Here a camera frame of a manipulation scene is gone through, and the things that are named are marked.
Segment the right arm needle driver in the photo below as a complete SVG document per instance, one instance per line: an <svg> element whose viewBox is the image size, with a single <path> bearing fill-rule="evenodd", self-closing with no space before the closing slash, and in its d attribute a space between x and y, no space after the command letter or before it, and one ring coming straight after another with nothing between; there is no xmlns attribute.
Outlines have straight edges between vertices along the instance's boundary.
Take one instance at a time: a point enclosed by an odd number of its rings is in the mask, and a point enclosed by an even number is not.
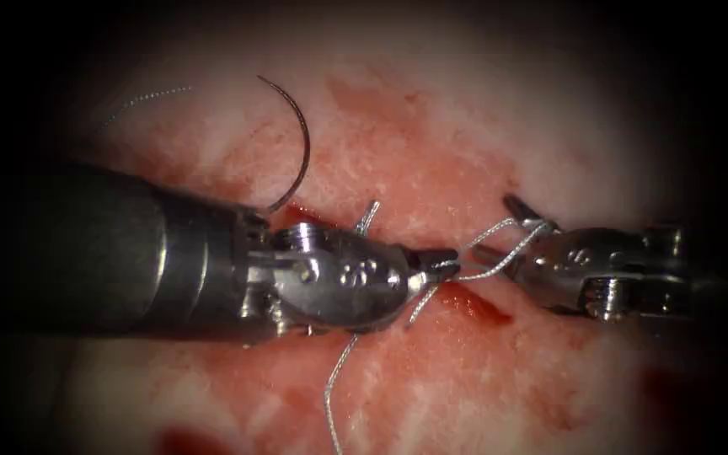
<svg viewBox="0 0 728 455"><path fill-rule="evenodd" d="M679 227L595 227L531 241L506 275L542 308L604 323L688 317L688 269Z"/></svg>

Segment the left arm needle driver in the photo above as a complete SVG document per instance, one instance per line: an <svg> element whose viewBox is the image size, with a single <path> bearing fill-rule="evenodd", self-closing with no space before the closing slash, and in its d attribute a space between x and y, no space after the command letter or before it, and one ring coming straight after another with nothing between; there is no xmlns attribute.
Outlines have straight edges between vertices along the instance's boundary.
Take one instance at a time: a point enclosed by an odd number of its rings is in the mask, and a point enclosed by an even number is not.
<svg viewBox="0 0 728 455"><path fill-rule="evenodd" d="M236 312L250 342L292 333L365 334L390 325L415 295L407 249L354 229L298 222L249 251L247 290Z"/></svg>

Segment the left arm needle driver jaw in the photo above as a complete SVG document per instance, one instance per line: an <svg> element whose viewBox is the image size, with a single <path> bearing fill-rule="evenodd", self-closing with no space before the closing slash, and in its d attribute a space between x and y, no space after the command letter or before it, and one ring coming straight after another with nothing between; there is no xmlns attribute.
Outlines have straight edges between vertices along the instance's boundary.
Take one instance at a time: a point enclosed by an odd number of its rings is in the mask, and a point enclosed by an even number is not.
<svg viewBox="0 0 728 455"><path fill-rule="evenodd" d="M450 279L460 270L459 253L455 249L412 249L410 269L425 273L430 279Z"/></svg>
<svg viewBox="0 0 728 455"><path fill-rule="evenodd" d="M445 281L445 276L439 270L416 271L409 275L409 294L419 295L429 286Z"/></svg>

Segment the right arm needle driver jaw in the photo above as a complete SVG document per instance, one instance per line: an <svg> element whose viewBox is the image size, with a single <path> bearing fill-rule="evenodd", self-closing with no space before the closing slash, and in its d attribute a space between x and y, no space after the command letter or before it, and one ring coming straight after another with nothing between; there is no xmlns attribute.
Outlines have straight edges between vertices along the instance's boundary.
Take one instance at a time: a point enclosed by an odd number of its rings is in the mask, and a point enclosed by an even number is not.
<svg viewBox="0 0 728 455"><path fill-rule="evenodd" d="M484 244L477 244L471 249L473 262L483 272L517 273L520 267L518 249L509 251L494 249Z"/></svg>
<svg viewBox="0 0 728 455"><path fill-rule="evenodd" d="M551 233L561 232L561 229L556 222L535 212L517 195L506 194L502 197L502 202L505 208L509 211L511 217L524 229L532 231L540 225L545 225Z"/></svg>

